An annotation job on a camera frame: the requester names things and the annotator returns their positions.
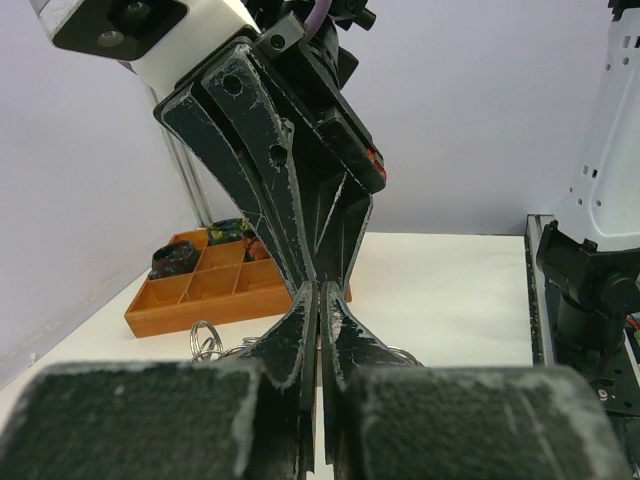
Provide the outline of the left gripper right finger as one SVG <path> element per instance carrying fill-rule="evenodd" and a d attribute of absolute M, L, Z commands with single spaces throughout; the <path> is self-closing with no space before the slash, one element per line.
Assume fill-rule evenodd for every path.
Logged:
<path fill-rule="evenodd" d="M 416 366 L 323 284 L 325 459 L 338 479 L 628 479 L 603 407 L 574 370 Z"/>

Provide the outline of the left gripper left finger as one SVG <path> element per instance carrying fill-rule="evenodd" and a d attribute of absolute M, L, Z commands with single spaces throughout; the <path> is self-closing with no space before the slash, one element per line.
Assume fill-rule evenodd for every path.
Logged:
<path fill-rule="evenodd" d="M 5 479 L 303 479 L 314 468 L 318 290 L 208 362 L 62 363 L 1 434 Z"/>

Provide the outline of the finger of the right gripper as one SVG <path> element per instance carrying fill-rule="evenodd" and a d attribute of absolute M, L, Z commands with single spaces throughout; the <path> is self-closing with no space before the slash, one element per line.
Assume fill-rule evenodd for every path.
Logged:
<path fill-rule="evenodd" d="M 224 47 L 201 84 L 247 151 L 261 209 L 251 224 L 282 276 L 293 290 L 304 281 L 348 290 L 371 194 L 247 40 Z"/>
<path fill-rule="evenodd" d="M 154 109 L 154 117 L 193 153 L 230 197 L 274 259 L 284 284 L 296 295 L 304 282 L 262 186 L 262 178 L 243 140 L 204 88 L 186 84 Z"/>

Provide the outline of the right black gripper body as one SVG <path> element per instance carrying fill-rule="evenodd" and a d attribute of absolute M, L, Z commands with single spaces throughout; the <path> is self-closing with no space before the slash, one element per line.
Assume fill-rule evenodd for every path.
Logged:
<path fill-rule="evenodd" d="M 310 115 L 311 122 L 338 158 L 370 192 L 385 188 L 384 160 L 372 136 L 341 89 L 358 60 L 339 44 L 337 28 L 326 19 L 304 40 L 304 25 L 294 12 L 253 12 L 259 41 L 278 75 Z"/>

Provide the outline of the silver keyring with keys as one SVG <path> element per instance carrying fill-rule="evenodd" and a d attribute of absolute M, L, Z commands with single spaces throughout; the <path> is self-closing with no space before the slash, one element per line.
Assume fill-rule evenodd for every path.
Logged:
<path fill-rule="evenodd" d="M 259 340 L 244 337 L 240 345 L 225 348 L 215 326 L 208 321 L 197 321 L 190 330 L 190 363 L 216 361 L 243 352 Z"/>

